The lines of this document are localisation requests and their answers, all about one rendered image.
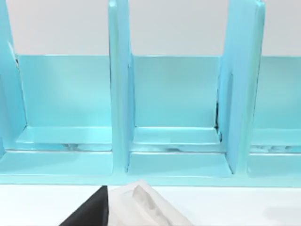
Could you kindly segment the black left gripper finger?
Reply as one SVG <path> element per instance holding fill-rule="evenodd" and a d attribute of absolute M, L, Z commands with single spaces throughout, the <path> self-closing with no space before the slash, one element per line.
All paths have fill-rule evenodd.
<path fill-rule="evenodd" d="M 108 187 L 101 186 L 59 226 L 108 226 Z"/>

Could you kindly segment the light blue rack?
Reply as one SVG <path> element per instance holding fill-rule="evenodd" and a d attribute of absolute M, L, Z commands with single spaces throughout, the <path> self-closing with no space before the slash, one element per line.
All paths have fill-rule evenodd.
<path fill-rule="evenodd" d="M 17 54 L 0 0 L 0 185 L 301 188 L 301 56 L 261 54 L 266 4 L 230 0 L 221 56 Z"/>

